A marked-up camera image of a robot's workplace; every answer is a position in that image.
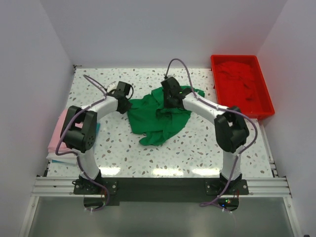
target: terrazzo surface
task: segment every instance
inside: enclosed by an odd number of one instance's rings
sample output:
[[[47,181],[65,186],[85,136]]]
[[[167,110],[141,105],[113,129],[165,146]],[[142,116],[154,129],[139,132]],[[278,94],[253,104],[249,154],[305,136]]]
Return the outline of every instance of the terrazzo surface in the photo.
[[[87,74],[105,87],[112,82],[124,81],[134,87],[133,98],[141,99],[151,93],[163,80],[165,69],[77,69],[67,107],[83,106],[102,98],[98,89],[83,78]],[[216,101],[210,69],[190,69],[195,88],[205,91],[208,100]],[[170,69],[181,85],[188,85],[183,69]],[[111,113],[100,120],[100,132],[95,145],[95,159],[103,177],[218,177],[223,164],[223,154],[216,144],[214,126],[201,116],[192,113],[176,136],[162,146],[142,146],[142,135],[131,133],[127,114]],[[259,129],[256,143],[245,151],[241,160],[243,177],[272,177],[268,155]],[[250,136],[254,130],[247,123]],[[77,177],[79,169],[74,164],[51,163],[49,177]]]

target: white wall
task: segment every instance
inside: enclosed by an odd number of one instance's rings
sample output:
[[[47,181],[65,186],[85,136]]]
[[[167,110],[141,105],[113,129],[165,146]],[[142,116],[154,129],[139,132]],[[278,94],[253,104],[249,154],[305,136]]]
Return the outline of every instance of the white wall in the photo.
[[[67,54],[86,67],[165,67],[180,57],[257,54],[286,0],[41,0]]]
[[[316,236],[316,1],[288,0],[258,58],[276,114],[266,131],[306,234]]]
[[[38,0],[0,7],[0,236],[17,236],[70,88],[71,62]]]

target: pink cloth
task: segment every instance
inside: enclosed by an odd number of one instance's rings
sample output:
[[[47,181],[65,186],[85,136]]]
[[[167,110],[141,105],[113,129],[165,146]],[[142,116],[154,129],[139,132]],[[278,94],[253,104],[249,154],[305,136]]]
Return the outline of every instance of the pink cloth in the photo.
[[[58,144],[59,139],[60,139],[60,133],[61,133],[61,130],[63,129],[63,125],[64,125],[64,121],[65,121],[65,118],[67,115],[67,111],[68,111],[68,109],[65,109],[61,113],[61,115],[59,116],[55,130],[54,130],[53,135],[51,137],[51,140],[48,144],[48,152],[49,153],[55,153],[55,151],[56,151],[56,147],[57,147],[57,144]],[[70,151],[70,149],[66,147],[66,144],[64,142],[62,142],[60,145],[59,152],[68,152],[68,151]]]

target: gray floor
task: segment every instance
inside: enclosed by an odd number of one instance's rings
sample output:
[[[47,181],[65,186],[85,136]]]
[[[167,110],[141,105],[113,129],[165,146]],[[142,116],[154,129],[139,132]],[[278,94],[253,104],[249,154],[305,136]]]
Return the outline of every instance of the gray floor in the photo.
[[[292,237],[282,198],[244,198],[234,217],[195,203],[125,202],[92,214],[80,197],[42,197],[30,237]]]

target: green fabric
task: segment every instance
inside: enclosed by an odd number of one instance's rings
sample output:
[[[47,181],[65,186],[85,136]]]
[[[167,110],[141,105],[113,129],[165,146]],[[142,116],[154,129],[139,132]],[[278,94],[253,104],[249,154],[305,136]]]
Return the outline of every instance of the green fabric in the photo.
[[[204,92],[195,91],[204,97]],[[159,146],[176,135],[187,124],[191,111],[166,109],[163,107],[162,87],[152,90],[143,99],[130,100],[132,108],[127,112],[132,132],[146,134],[139,143],[147,146]]]

